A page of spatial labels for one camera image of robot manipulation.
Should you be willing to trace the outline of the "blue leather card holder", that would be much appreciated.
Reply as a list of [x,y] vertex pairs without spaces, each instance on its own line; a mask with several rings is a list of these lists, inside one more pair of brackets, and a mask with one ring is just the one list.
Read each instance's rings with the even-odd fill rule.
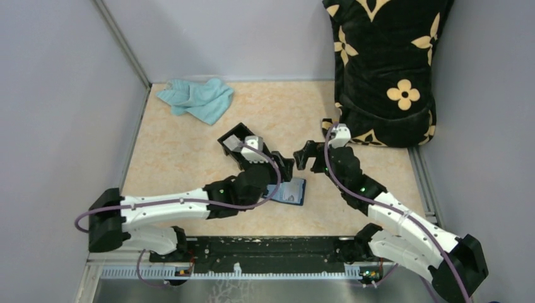
[[294,177],[290,182],[282,182],[277,191],[275,184],[269,184],[263,198],[271,197],[272,201],[287,205],[302,206],[305,201],[307,181]]

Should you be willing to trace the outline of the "black plastic card box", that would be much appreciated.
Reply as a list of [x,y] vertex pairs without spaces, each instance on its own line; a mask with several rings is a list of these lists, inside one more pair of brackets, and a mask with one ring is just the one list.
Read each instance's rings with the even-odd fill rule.
[[240,170],[245,170],[251,165],[241,154],[241,144],[245,142],[248,136],[255,136],[255,134],[244,123],[240,122],[217,139],[217,142],[222,146],[224,154],[234,159]]

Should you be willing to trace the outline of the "grey credit card stack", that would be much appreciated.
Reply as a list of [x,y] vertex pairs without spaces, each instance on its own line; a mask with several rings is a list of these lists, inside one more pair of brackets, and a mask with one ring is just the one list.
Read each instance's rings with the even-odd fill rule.
[[242,141],[235,135],[227,137],[223,141],[223,146],[227,149],[228,153],[237,152],[240,153],[242,150]]

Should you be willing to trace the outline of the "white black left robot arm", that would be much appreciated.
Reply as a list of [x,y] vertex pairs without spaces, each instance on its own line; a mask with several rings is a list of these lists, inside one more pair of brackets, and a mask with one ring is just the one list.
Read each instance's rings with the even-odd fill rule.
[[260,153],[262,163],[251,163],[236,153],[231,156],[242,169],[238,175],[192,191],[139,197],[122,196],[117,187],[106,189],[85,213],[88,250],[106,253],[124,246],[182,261],[189,253],[184,230],[159,228],[159,223],[235,216],[269,201],[293,176],[295,161],[278,151]]

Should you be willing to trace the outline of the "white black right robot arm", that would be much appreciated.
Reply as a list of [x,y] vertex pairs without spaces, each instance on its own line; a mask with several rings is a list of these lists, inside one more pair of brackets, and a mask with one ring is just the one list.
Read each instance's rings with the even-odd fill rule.
[[309,140],[293,154],[298,170],[309,159],[311,171],[324,173],[347,204],[372,219],[355,235],[359,258],[384,258],[428,281],[446,302],[470,302],[488,276],[480,241],[448,232],[414,213],[385,186],[364,174],[348,146]]

